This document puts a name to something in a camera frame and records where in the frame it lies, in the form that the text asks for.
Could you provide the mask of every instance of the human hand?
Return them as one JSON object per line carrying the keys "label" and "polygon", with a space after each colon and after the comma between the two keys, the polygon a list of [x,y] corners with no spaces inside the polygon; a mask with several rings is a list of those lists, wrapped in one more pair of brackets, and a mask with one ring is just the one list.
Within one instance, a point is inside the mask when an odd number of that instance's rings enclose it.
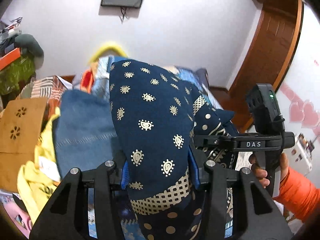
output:
{"label": "human hand", "polygon": [[[270,180],[266,179],[266,176],[268,175],[266,170],[261,169],[257,162],[256,156],[254,154],[251,154],[249,157],[249,162],[252,164],[251,170],[253,174],[257,177],[257,179],[260,181],[261,185],[266,188],[270,184]],[[287,158],[287,155],[285,153],[282,153],[280,155],[280,168],[281,168],[281,175],[280,175],[280,181],[282,181],[288,174],[289,171],[289,160]]]}

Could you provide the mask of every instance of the denim seam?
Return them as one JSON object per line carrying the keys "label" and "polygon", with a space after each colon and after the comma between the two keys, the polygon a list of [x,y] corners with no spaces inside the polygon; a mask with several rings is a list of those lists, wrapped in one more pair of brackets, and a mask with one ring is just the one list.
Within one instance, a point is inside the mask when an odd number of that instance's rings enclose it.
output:
{"label": "denim seam", "polygon": [[70,144],[86,144],[86,143],[91,143],[97,140],[105,140],[111,137],[115,137],[117,134],[115,132],[113,133],[108,133],[108,134],[102,134],[99,136],[90,136],[90,137],[83,137],[81,139],[75,139],[75,140],[69,140],[69,139],[64,139],[63,141],[56,143],[55,146],[57,148],[60,148],[61,146],[67,146]]}

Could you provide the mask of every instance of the brown cardboard flap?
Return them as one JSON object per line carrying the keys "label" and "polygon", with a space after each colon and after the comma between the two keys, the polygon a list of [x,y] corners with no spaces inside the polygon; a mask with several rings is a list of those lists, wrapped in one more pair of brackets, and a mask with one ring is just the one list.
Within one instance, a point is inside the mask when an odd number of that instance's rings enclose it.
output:
{"label": "brown cardboard flap", "polygon": [[17,192],[20,166],[34,161],[47,98],[10,101],[0,122],[0,188]]}

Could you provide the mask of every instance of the person's arm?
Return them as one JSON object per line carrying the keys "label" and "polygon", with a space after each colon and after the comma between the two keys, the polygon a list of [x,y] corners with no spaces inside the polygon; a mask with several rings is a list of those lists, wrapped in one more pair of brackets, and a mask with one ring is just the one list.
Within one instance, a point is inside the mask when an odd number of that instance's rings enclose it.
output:
{"label": "person's arm", "polygon": [[320,189],[289,167],[287,176],[280,183],[280,194],[274,200],[304,222],[320,201]]}

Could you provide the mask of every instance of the black and white patterned fabric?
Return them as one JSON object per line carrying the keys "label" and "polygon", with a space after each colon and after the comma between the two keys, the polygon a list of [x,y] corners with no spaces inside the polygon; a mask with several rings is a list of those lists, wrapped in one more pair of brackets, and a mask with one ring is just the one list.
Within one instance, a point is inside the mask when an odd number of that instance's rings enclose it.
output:
{"label": "black and white patterned fabric", "polygon": [[[204,192],[191,183],[188,144],[194,134],[236,135],[232,113],[217,112],[192,83],[132,59],[111,67],[110,106],[128,161],[127,191],[142,234],[148,240],[197,239]],[[202,150],[226,167],[235,165],[231,153]],[[232,193],[226,193],[231,210]]]}

